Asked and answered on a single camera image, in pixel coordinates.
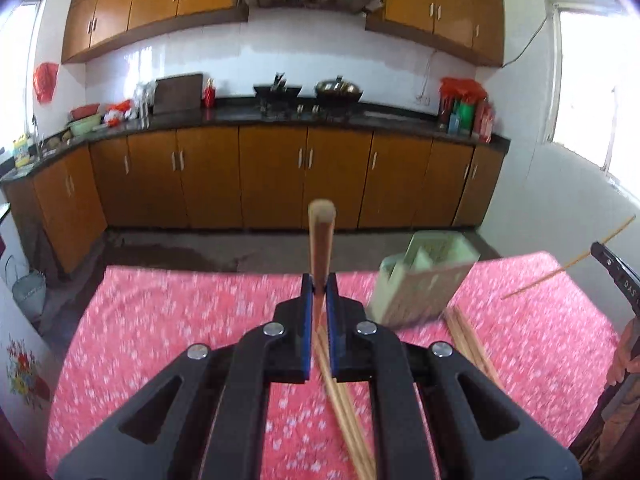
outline floral tablecloth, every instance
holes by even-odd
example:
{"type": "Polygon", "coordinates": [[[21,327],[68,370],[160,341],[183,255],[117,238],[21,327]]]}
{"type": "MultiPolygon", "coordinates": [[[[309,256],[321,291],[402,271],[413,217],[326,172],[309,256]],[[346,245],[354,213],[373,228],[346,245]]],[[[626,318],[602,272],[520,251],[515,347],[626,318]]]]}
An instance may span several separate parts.
{"type": "MultiPolygon", "coordinates": [[[[451,303],[466,313],[507,393],[564,446],[594,409],[618,336],[566,273],[501,297],[558,268],[547,253],[479,262],[451,303]]],[[[54,396],[47,469],[187,346],[228,345],[300,293],[299,275],[199,274],[109,267],[71,343],[54,396]]],[[[342,296],[367,303],[376,273],[338,274],[342,296]]],[[[442,322],[404,330],[450,341],[442,322]]],[[[366,384],[351,385],[370,440],[366,384]]],[[[274,384],[262,478],[355,478],[318,368],[304,385],[274,384]]]]}

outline silver screw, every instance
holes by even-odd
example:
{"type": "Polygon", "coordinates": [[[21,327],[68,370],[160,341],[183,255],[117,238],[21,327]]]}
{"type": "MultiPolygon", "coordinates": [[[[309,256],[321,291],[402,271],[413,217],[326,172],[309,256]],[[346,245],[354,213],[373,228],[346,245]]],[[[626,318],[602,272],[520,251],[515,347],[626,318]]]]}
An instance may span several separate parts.
{"type": "Polygon", "coordinates": [[[431,351],[438,357],[449,357],[451,354],[453,354],[453,348],[451,347],[451,345],[449,343],[445,343],[444,341],[438,341],[437,343],[434,343],[431,347],[431,351]]]}
{"type": "Polygon", "coordinates": [[[271,321],[262,328],[262,332],[264,335],[280,335],[284,334],[284,327],[281,323],[271,321]]]}
{"type": "Polygon", "coordinates": [[[187,350],[187,357],[189,359],[199,360],[199,359],[204,359],[208,353],[209,353],[209,349],[207,348],[206,345],[203,345],[203,344],[191,345],[187,350]]]}
{"type": "Polygon", "coordinates": [[[375,334],[378,330],[378,326],[371,321],[361,321],[356,325],[358,334],[371,335],[375,334]]]}

